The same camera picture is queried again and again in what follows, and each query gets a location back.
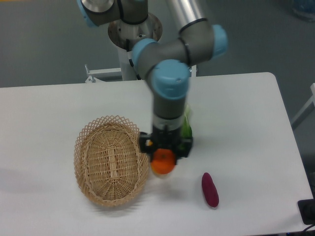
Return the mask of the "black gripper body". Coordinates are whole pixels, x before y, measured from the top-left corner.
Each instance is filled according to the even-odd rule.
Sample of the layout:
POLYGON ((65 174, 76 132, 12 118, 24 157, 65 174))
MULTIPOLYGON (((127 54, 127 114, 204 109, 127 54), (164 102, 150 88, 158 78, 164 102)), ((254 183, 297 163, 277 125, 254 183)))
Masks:
POLYGON ((182 149, 182 128, 168 130, 168 126, 159 129, 153 126, 150 147, 153 149, 163 148, 170 150, 182 149))

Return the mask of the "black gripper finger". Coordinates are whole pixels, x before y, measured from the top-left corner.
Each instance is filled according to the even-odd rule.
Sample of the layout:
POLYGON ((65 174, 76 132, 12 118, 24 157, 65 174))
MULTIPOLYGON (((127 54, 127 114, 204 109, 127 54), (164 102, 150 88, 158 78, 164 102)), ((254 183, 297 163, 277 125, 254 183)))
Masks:
POLYGON ((139 134, 139 148, 142 153, 152 154, 154 151, 153 144, 149 144, 152 135, 145 132, 140 132, 139 134))
POLYGON ((178 164, 178 160, 187 158, 193 146, 193 137, 181 138, 179 144, 175 147, 175 165, 178 164))

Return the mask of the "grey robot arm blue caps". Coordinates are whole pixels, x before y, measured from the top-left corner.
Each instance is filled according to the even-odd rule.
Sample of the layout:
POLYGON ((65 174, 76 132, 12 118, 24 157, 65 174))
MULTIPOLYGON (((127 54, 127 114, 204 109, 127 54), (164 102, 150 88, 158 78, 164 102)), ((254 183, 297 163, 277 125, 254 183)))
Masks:
POLYGON ((162 154, 173 164, 187 157, 193 139, 183 137, 189 68, 224 54, 228 39, 219 25, 211 25, 197 0, 170 0, 179 37, 168 43, 153 39, 145 0, 79 0, 89 26, 121 24, 120 41, 131 53, 130 64, 153 94, 153 130, 139 136, 140 150, 151 160, 162 154))

